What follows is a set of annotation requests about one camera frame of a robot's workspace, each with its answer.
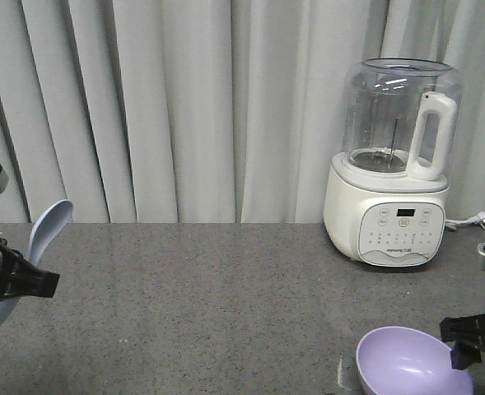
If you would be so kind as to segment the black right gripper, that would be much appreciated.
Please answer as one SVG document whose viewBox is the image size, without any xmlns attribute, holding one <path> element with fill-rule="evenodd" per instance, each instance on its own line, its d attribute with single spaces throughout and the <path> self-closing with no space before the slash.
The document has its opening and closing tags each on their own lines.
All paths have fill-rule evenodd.
<svg viewBox="0 0 485 395">
<path fill-rule="evenodd" d="M 443 342 L 455 342 L 450 352 L 453 369 L 467 369 L 481 363 L 481 352 L 485 354 L 485 313 L 458 318 L 444 318 L 440 323 Z M 480 351 L 463 342 L 480 342 Z"/>
</svg>

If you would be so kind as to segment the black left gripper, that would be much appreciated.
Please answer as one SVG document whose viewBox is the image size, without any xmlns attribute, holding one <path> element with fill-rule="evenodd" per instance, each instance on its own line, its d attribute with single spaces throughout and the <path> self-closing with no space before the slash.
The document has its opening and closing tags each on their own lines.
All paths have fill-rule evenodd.
<svg viewBox="0 0 485 395">
<path fill-rule="evenodd" d="M 33 265 L 20 264 L 17 268 L 17 288 L 13 280 L 17 259 L 22 255 L 7 245 L 0 237 L 0 301 L 18 296 L 53 298 L 60 275 L 56 272 L 41 270 Z"/>
</svg>

